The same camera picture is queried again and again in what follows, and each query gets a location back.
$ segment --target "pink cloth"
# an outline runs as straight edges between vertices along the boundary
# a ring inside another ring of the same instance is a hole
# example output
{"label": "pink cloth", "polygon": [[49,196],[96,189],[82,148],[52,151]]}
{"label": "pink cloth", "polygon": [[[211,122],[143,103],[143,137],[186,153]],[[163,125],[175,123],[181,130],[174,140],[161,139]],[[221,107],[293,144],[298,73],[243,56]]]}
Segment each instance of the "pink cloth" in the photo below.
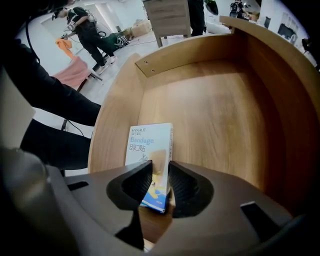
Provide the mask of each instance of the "pink cloth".
{"label": "pink cloth", "polygon": [[79,56],[75,56],[67,68],[53,76],[61,83],[76,89],[90,74],[91,71],[88,70],[87,63],[82,61]]}

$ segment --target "black sleeve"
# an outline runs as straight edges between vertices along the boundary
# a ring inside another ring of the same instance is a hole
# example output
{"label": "black sleeve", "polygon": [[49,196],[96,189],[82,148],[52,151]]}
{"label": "black sleeve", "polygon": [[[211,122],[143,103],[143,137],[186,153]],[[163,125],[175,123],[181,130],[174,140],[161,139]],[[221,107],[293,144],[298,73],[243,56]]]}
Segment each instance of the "black sleeve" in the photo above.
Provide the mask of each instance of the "black sleeve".
{"label": "black sleeve", "polygon": [[80,17],[85,17],[88,16],[88,13],[85,11],[85,9],[81,8],[81,7],[74,7],[73,11],[76,15],[80,16]]}

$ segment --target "gray wooden furniture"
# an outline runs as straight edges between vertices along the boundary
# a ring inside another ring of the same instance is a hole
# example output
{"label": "gray wooden furniture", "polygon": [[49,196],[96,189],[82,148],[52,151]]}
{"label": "gray wooden furniture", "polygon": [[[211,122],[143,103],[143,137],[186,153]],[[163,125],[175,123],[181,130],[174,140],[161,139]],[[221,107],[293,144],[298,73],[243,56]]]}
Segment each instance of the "gray wooden furniture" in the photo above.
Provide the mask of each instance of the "gray wooden furniture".
{"label": "gray wooden furniture", "polygon": [[188,0],[144,0],[143,4],[159,47],[162,37],[191,37]]}

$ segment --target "white floor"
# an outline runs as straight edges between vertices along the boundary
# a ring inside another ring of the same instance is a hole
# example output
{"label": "white floor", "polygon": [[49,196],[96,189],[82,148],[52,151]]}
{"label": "white floor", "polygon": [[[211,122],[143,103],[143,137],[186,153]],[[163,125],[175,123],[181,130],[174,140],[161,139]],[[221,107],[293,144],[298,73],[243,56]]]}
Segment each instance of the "white floor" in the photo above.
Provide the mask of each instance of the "white floor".
{"label": "white floor", "polygon": [[[164,46],[177,43],[184,40],[182,35],[169,36],[168,39],[162,39]],[[153,32],[145,34],[143,36],[133,39],[129,45],[124,48],[118,49],[114,52],[117,56],[115,63],[110,65],[106,71],[101,74],[102,81],[90,78],[83,86],[81,94],[86,96],[89,100],[102,104],[106,94],[108,93],[110,86],[112,85],[116,75],[119,70],[126,62],[129,56],[134,53],[138,53],[141,56],[150,54],[158,49],[156,38]],[[48,113],[41,109],[36,109],[36,114],[34,117],[37,121],[56,128],[61,129],[64,119],[60,116]],[[94,128],[90,126],[85,126],[79,123],[73,122],[84,134],[84,136],[91,138]],[[71,124],[67,123],[66,129],[70,133],[81,134],[76,128]],[[88,169],[81,170],[66,170],[66,176],[82,175],[88,173]]]}

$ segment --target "white sneaker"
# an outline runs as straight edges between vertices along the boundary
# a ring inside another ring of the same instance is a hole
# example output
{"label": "white sneaker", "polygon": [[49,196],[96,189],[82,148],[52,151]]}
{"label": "white sneaker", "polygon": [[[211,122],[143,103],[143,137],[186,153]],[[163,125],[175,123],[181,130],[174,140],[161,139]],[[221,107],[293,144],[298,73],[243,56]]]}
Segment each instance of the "white sneaker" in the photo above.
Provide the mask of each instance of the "white sneaker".
{"label": "white sneaker", "polygon": [[103,71],[105,71],[108,67],[109,67],[109,65],[104,64],[104,66],[100,66],[95,72],[98,75],[101,75],[103,73]]}
{"label": "white sneaker", "polygon": [[110,64],[114,63],[117,59],[117,56],[111,56],[110,57]]}

